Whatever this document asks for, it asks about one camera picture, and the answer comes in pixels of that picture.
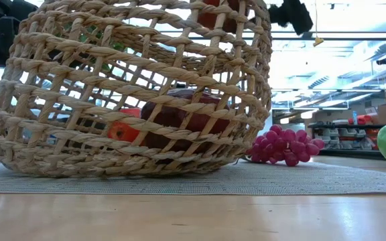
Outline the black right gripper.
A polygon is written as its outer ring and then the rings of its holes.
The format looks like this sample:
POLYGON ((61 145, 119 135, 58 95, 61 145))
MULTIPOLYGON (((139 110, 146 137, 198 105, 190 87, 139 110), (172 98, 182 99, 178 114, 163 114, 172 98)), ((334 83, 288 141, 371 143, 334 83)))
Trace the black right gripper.
POLYGON ((271 23, 281 27, 291 24, 297 35, 312 29, 313 22, 309 11, 300 0, 283 0, 280 6, 271 5, 268 9, 271 23))

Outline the red yellow apple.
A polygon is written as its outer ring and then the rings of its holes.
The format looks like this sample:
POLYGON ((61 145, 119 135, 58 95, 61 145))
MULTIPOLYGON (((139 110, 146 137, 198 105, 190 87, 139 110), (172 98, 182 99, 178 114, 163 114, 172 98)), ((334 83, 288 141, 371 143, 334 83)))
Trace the red yellow apple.
MULTIPOLYGON (((229 7, 238 12, 240 3, 239 0, 227 0, 229 7)), ((204 3, 208 5, 213 5, 215 7, 219 6, 220 0, 203 0, 204 3)), ((213 13, 200 13, 198 15, 198 23, 201 24, 204 27, 207 27, 208 29, 214 29, 215 23, 216 23, 217 14, 213 13)), ((227 33, 233 33, 236 34, 237 30, 237 23, 234 19, 226 18, 223 25, 222 30, 227 33)))

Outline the purple grape bunch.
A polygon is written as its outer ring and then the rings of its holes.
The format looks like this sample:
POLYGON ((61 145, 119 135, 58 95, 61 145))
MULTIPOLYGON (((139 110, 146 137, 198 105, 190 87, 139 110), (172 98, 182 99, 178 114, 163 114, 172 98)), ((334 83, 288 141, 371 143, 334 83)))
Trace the purple grape bunch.
POLYGON ((294 167, 300 162, 308 162, 324 147, 322 139, 312 139, 305 130, 294 131, 272 125, 267 132, 255 138, 245 156, 252 163, 276 164, 283 161, 288 167, 294 167))

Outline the dark maroon round fruit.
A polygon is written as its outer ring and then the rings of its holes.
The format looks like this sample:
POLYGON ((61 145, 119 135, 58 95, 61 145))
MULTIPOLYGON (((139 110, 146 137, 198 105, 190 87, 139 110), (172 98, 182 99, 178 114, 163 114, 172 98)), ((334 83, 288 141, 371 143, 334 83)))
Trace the dark maroon round fruit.
MULTIPOLYGON (((191 89, 178 88, 169 91, 168 95, 191 100, 193 93, 194 91, 191 89)), ((206 92, 202 94, 199 100, 200 103, 205 104, 218 104, 219 101, 219 98, 212 96, 206 92)), ((154 107, 154 102, 147 102, 141 109, 141 118, 147 120, 151 115, 154 107)), ((154 118, 153 121, 165 127, 180 127, 185 116, 186 111, 184 110, 180 110, 175 107, 163 106, 160 113, 154 118)), ((205 114, 194 113, 186 129, 192 132, 201 132, 205 127, 206 123, 209 121, 209 119, 210 117, 205 114)), ((219 118, 214 124, 214 126, 211 128, 210 134, 222 133, 228 125, 229 120, 219 118)), ((147 147, 158 149, 163 149, 169 142, 170 140, 167 137, 157 135, 151 132, 147 134, 144 140, 144 143, 147 147)), ((180 139, 176 141, 170 151, 187 151, 191 144, 191 141, 180 139)))

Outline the small red orange fruit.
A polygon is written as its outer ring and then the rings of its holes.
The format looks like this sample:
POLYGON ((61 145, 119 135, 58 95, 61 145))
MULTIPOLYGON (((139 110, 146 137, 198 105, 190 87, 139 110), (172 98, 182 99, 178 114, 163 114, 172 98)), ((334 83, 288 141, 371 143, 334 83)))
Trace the small red orange fruit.
MULTIPOLYGON (((122 108, 120 112, 123 112, 136 118, 141 117, 140 108, 122 108)), ((110 139, 115 139, 118 141, 133 142, 137 138, 139 133, 139 130, 131 128, 129 125, 120 121, 115 121, 112 123, 110 129, 108 130, 107 136, 110 139)))

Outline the yellow hanging tag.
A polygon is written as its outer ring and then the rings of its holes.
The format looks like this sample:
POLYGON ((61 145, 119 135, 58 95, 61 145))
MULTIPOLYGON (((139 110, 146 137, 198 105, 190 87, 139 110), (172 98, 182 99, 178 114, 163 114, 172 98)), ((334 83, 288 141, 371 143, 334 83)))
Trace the yellow hanging tag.
POLYGON ((315 38, 313 46, 316 47, 324 42, 324 40, 318 35, 318 0, 314 0, 314 8, 315 8, 315 38))

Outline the red container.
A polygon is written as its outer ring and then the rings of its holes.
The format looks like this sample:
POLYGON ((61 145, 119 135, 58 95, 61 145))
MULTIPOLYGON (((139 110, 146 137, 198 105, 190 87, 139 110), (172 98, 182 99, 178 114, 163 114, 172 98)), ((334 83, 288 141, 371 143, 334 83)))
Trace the red container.
MULTIPOLYGON (((372 125, 373 124, 373 120, 372 120, 371 116, 369 116, 369 115, 359 115, 359 116, 357 116, 357 120, 358 120, 357 125, 372 125)), ((350 125, 353 125, 352 117, 348 119, 348 123, 350 125)))

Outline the orange storage bin rack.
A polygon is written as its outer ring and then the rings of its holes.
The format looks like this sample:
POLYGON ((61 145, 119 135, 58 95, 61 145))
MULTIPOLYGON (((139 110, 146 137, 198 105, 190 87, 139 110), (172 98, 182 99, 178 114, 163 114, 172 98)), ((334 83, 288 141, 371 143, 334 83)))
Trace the orange storage bin rack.
POLYGON ((366 134, 368 140, 371 142, 372 150, 379 150, 378 144, 377 144, 377 135, 379 133, 379 129, 367 129, 366 134))

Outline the grey woven placemat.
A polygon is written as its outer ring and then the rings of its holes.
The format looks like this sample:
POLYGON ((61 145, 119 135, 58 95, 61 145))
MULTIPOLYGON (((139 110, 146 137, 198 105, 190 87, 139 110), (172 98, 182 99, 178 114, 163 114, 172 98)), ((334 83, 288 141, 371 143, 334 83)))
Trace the grey woven placemat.
POLYGON ((386 173, 302 163, 296 167, 239 162, 207 174, 146 177, 32 177, 0 164, 0 193, 145 195, 352 195, 386 193, 386 173))

